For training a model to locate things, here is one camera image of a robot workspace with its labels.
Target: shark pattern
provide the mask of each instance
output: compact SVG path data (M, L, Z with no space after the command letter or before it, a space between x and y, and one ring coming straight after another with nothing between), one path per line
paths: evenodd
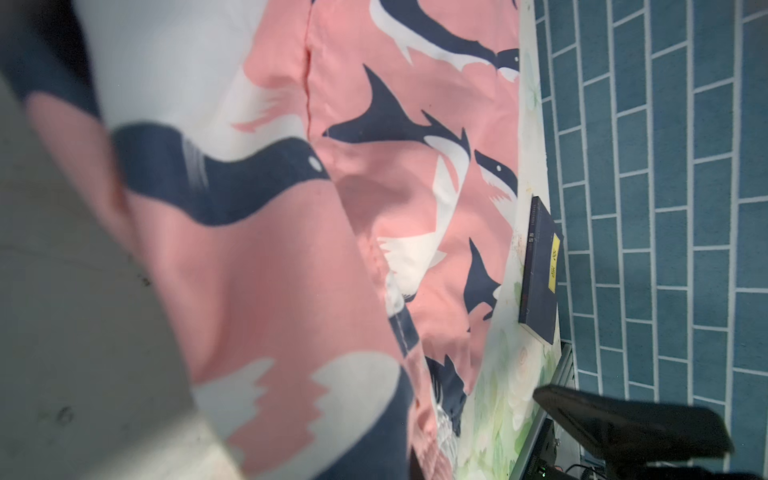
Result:
M208 226L242 220L299 182L329 180L310 144L296 137L234 162L209 157L167 125L132 124L113 141L128 188Z
M487 320L491 318L493 310L496 308L501 284L488 275L480 252L471 238L469 239L469 249L472 252L472 264L469 267L467 283L464 287L464 304L467 307L467 313L470 313L477 305L487 303L491 307L491 311L483 317L483 320Z
M509 226L514 228L518 199L517 175L511 168L477 150L475 150L475 161L480 166L483 181L502 192L502 195L491 197L491 202L502 217L507 220Z
M400 292L407 300L412 300L426 271L445 256L437 248L453 217L469 168L469 140L463 129L459 137L425 111L422 113L429 124L415 123L381 78L368 67L366 74L372 90L368 110L357 118L333 125L324 135L351 144L415 141L439 152L432 182L432 193L437 203L435 230L411 237L379 238ZM447 162L456 172L458 188L451 179Z
M510 48L498 54L479 41L452 34L422 10L418 0L371 0L371 19L379 29L395 41L409 63L409 48L436 60L447 61L461 71L466 65L493 65L507 80L519 73L519 49Z

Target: navy shark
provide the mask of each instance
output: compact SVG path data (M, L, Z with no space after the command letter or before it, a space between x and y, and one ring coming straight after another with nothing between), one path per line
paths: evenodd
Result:
M462 411L467 401L464 393L464 380L456 373L456 367L451 357L445 356L444 363L425 357L429 376L432 377L432 391L435 402L451 420L453 433L459 437L462 434Z
M480 252L471 238L469 239L469 249L472 252L472 264L469 266L467 283L464 287L464 305L467 307L467 313L470 313L477 305L487 303L491 307L491 311L483 317L483 320L487 320L491 318L493 309L496 308L498 288L501 284L496 283L488 275Z
M498 188L503 195L494 195L491 202L496 210L515 227L517 216L518 178L511 168L475 150L475 161L480 166L482 179L488 185Z
M235 162L208 157L167 125L132 124L112 138L128 188L209 226L242 220L299 182L329 180L310 144L295 137Z
M479 41L452 34L429 17L418 0L371 0L371 19L395 41L406 60L411 61L409 48L437 60L444 60L462 70L471 63L496 67L509 81L519 71L518 49L504 50L498 55Z

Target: grout line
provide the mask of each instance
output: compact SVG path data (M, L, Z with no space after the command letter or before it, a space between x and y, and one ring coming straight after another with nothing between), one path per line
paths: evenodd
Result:
M686 284L690 287L687 291L687 357L694 358L694 3L686 0L685 5L685 38L687 46L685 52L686 75ZM693 362L688 364L688 405L694 404L694 367Z
M655 390L655 389L656 389L656 387L654 387L654 386L652 386L652 385L647 385L647 384L645 384L645 383L640 383L640 382L633 382L633 381L631 381L631 380L630 380L630 381L628 381L627 383L629 383L630 385L634 385L634 386L641 386L641 387L643 387L643 388L645 388L645 389L652 389L652 390Z
M709 332L727 332L727 326L694 325L694 330L706 330Z
M714 403L716 405L725 406L725 402L723 400L708 399L707 397L704 397L704 396L694 395L694 400L701 400L702 402L709 402L709 403Z
M578 0L572 0L574 10L574 37L576 38L576 79L578 80L578 109L580 123L582 125L587 124L587 110L584 105L584 69L581 64L581 25L579 22ZM584 165L584 199L587 206L587 218L592 218L592 201L589 191L589 165L588 165L588 148L587 148L587 129L581 129L581 159ZM589 239L589 249L594 249L594 238L592 236L592 222L587 220L587 237ZM591 271L591 287L592 287L592 305L594 306L594 344L595 344L595 356L598 363L598 393L603 394L603 366L600 359L600 351L598 346L600 345L600 316L598 315L598 289L594 286L595 268L594 268L594 255L589 256L589 268Z
M699 245L694 246L694 252L702 252L706 250L728 250L730 245Z
M621 245L624 244L624 238L622 236L621 232L621 215L618 213L621 212L621 181L619 180L619 173L621 172L621 169L619 168L619 147L618 147L618 118L619 114L617 113L617 105L616 105L616 75L614 66L616 65L616 51L615 51L615 45L614 45L614 29L613 29L613 23L612 18L614 17L614 8L613 8L613 2L611 0L605 0L605 11L606 11L606 17L607 17L607 29L608 29L608 73L611 74L608 80L608 86L611 93L611 136L612 136L612 154L613 154L613 164L614 164L614 192L615 192L615 198L616 198L616 244L617 248L621 248ZM641 10L643 12L648 12L648 6L644 5L643 9ZM641 105L640 107L630 108L629 110L626 110L623 112L623 114L629 115L630 113L634 113L634 111L640 111L646 109L646 105ZM619 269L619 314L620 314L620 321L621 321L621 348L623 351L627 352L627 307L626 307L626 296L624 293L624 255L618 255L618 269ZM629 399L629 359L627 358L627 355L621 356L621 363L622 363L622 369L624 370L624 399Z
M656 209L656 213L663 214L664 212L681 212L683 210L688 210L688 206L680 205L678 207L659 207Z
M760 10L759 12L755 12L752 15L747 15L742 19L742 23L747 23L747 22L751 22L752 20L757 20L758 18L763 17L765 15L768 15L768 8L766 8L765 10Z
M580 187L581 185L585 185L587 182L586 180L579 180L578 182L570 182L569 184L563 185L563 188L569 188L569 187Z
M565 130L560 130L558 132L558 135L570 134L573 131L579 131L579 130L581 130L581 125L576 125L575 127L566 128Z
M737 286L735 293L768 293L768 288L749 288L746 286Z
M733 83L733 77L724 78L723 80L714 81L710 84L701 85L700 87L694 88L694 94L701 93L702 91L712 90L713 88L722 87L724 85L730 85L732 83Z
M572 43L568 47L561 48L560 50L558 50L555 53L553 53L552 54L552 58L559 57L560 55L562 55L564 53L567 53L567 52L573 50L574 48L576 48L576 44Z
M761 372L760 370L741 369L737 366L734 366L732 370L738 373L748 373L750 375L768 376L768 372Z
M726 158L731 158L732 156L733 152L726 152L724 154L712 155L710 157L694 158L694 164L703 164L715 160L725 160Z
M606 78L610 77L611 73L603 73L602 75L598 75L597 77L592 77L589 80L584 81L584 86L592 85L594 83L598 83L600 80L605 80Z
M636 114L638 111L645 111L648 109L647 105L640 105L638 107L628 108L616 113L616 118L626 117L627 115Z
M671 53L671 52L673 52L673 51L675 51L675 50L680 50L681 48L685 48L685 47L687 47L687 46L688 46L688 40L683 40L683 41L682 41L682 42L680 42L680 43L677 43L677 44L675 44L675 45L672 45L671 47L666 47L664 50L659 50L659 51L657 51L656 53L654 53L654 54L651 54L651 56L650 56L650 59L651 59L651 60L654 60L654 59L656 59L656 58L659 58L659 57L661 57L661 56L663 56L663 55L666 55L666 54L668 54L668 53Z
M631 172L624 172L622 174L619 174L619 178L634 177L635 175L642 175L642 174L647 174L647 173L648 173L648 169L647 168L642 168L640 170L634 170L634 171L631 171Z
M645 17L643 33L645 41L645 103L648 106L646 114L646 137L648 141L648 225L650 227L650 320L651 342L654 359L654 401L659 401L659 327L658 327L658 301L656 287L656 166L654 163L654 86L653 86L653 58L651 55L651 31L650 31L650 4L644 2Z
M743 62L742 0L736 0L735 27L733 29L733 159L730 162L730 249L728 258L728 334L725 370L725 426L728 432L733 425L733 331L736 325L736 262L739 239L739 171L741 162L741 69ZM730 455L725 458L723 471L730 470Z
M678 359L676 356L659 355L659 360L667 360L669 362L688 363L687 359Z
M613 26L614 26L614 27L617 27L617 26L619 26L619 25L625 24L625 23L627 23L628 21L630 21L630 20L633 20L633 19L635 19L635 18L639 17L639 16L640 16L640 15L642 15L644 12L645 12L645 10L644 10L643 8L641 8L640 10L636 11L635 13L631 13L631 14L627 15L626 17L624 17L624 18L622 18L622 19L620 19L620 20L617 20L617 21L615 21L615 22L614 22L614 24L613 24Z
M544 2L544 13L545 17L549 18L549 0L543 0ZM549 75L549 88L550 92L552 92L552 95L550 96L550 99L552 100L552 123L553 125L553 131L558 131L558 106L557 102L554 100L554 69L552 64L552 31L551 31L551 24L549 21L546 23L545 28L545 37L547 38L547 67L549 68L550 75ZM554 136L554 155L555 155L555 165L557 166L558 171L558 185L560 191L558 192L560 194L560 211L565 212L565 202L563 200L563 168L562 164L560 162L560 136L555 135ZM568 282L568 287L566 287L565 291L568 297L568 312L571 312L570 315L568 315L568 323L571 326L571 337L574 336L574 332L576 329L574 328L574 305L573 305L573 289L571 288L571 266L570 261L568 261L568 229L567 229L567 222L565 221L565 214L563 213L562 216L562 226L563 226L563 254L565 255L566 261L565 263L565 281ZM578 371L578 358L576 354L576 349L573 350L573 356L574 356L574 370ZM578 375L574 375L574 386L576 390L579 388L578 384Z
M748 197L748 198L740 198L739 203L740 204L756 204L758 202L768 202L768 195L763 195L761 197Z

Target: shark print fabric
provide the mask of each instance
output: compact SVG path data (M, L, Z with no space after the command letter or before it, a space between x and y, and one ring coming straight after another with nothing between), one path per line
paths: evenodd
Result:
M454 478L514 233L515 3L56 12L0 67L245 477Z

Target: book cover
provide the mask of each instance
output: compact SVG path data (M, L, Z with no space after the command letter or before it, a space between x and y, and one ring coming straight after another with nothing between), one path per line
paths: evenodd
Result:
M560 234L541 198L531 200L519 322L539 339L554 342L558 311L557 268Z

